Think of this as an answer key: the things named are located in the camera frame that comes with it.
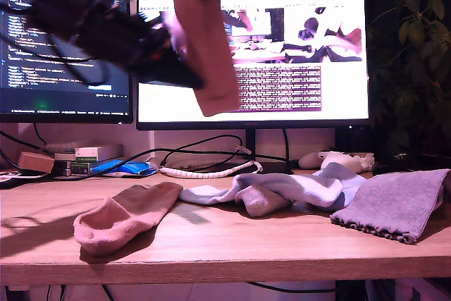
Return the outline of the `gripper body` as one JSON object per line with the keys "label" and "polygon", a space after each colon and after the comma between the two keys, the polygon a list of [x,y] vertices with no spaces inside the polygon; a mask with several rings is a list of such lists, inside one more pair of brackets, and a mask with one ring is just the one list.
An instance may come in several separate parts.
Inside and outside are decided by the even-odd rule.
{"label": "gripper body", "polygon": [[139,15],[119,8],[75,5],[75,45],[92,58],[110,61],[121,68],[167,66],[173,62],[168,31],[153,28]]}

